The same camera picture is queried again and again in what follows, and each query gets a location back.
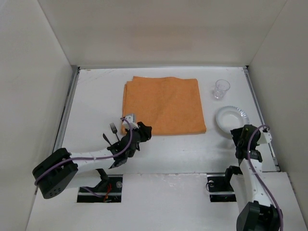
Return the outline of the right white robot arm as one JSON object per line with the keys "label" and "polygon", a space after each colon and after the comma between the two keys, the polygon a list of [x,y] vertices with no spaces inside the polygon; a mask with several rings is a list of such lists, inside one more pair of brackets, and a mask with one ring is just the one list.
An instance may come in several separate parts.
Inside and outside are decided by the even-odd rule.
{"label": "right white robot arm", "polygon": [[244,125],[231,130],[238,167],[232,167],[230,185],[239,208],[238,231],[282,231],[283,214],[262,176],[262,156],[257,146],[270,143],[269,126]]}

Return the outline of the clear drinking glass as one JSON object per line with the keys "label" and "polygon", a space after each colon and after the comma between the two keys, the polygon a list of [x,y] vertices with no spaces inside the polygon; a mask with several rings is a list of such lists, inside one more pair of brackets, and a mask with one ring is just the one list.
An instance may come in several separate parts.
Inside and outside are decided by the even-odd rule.
{"label": "clear drinking glass", "polygon": [[216,99],[222,99],[226,92],[231,88],[230,83],[224,79],[219,79],[215,83],[215,89],[213,91],[213,96]]}

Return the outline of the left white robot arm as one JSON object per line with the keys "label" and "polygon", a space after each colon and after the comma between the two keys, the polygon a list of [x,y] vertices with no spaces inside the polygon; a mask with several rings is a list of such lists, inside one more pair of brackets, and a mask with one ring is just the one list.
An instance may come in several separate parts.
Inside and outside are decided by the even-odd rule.
{"label": "left white robot arm", "polygon": [[110,192],[112,185],[105,172],[107,163],[113,169],[124,165],[140,150],[140,144],[152,137],[152,127],[142,122],[134,123],[123,118],[126,134],[107,148],[89,153],[70,153],[60,148],[38,164],[32,171],[35,185],[44,199],[51,199],[67,188],[82,188],[93,196],[102,198],[103,191]]}

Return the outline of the white ceramic bowl plate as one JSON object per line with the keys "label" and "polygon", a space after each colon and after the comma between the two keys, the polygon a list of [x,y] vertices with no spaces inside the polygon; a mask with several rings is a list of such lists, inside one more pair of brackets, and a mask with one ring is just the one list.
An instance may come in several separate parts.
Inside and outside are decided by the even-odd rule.
{"label": "white ceramic bowl plate", "polygon": [[224,106],[216,113],[216,123],[223,132],[230,134],[231,130],[250,124],[250,120],[244,110],[235,106]]}

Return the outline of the orange cloth napkin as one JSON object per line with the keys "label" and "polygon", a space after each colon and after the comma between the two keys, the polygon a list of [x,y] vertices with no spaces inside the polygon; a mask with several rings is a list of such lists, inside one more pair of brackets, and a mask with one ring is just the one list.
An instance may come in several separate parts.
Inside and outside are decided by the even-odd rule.
{"label": "orange cloth napkin", "polygon": [[153,135],[206,132],[198,80],[134,76],[123,91],[122,115],[152,127]]}

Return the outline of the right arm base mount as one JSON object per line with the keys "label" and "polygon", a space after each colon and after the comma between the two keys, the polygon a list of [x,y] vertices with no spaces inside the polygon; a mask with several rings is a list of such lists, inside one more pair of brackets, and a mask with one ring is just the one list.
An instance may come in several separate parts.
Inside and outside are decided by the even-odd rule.
{"label": "right arm base mount", "polygon": [[209,192],[210,202],[236,202],[230,180],[233,175],[241,173],[239,167],[229,166],[224,173],[208,174],[205,188]]}

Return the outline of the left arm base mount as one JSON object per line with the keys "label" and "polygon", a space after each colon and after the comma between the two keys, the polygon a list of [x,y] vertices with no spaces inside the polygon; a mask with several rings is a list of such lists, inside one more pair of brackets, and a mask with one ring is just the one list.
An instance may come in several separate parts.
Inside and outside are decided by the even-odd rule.
{"label": "left arm base mount", "polygon": [[80,187],[77,203],[121,203],[123,175],[107,175],[103,169],[93,173],[100,176],[100,180],[93,187]]}

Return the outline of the black knife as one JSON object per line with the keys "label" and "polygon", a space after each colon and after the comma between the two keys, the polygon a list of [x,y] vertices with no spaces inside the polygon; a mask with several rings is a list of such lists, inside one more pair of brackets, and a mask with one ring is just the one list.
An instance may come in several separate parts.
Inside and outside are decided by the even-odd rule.
{"label": "black knife", "polygon": [[108,140],[107,136],[103,133],[103,139],[111,146],[112,144]]}

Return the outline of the black fork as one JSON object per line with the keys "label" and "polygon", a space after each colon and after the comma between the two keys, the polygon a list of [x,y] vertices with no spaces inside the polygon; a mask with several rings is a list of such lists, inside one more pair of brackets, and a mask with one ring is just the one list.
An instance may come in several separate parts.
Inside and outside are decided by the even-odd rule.
{"label": "black fork", "polygon": [[117,140],[120,141],[119,136],[117,134],[117,128],[116,128],[115,124],[114,123],[110,123],[110,128],[111,128],[112,133],[115,134]]}

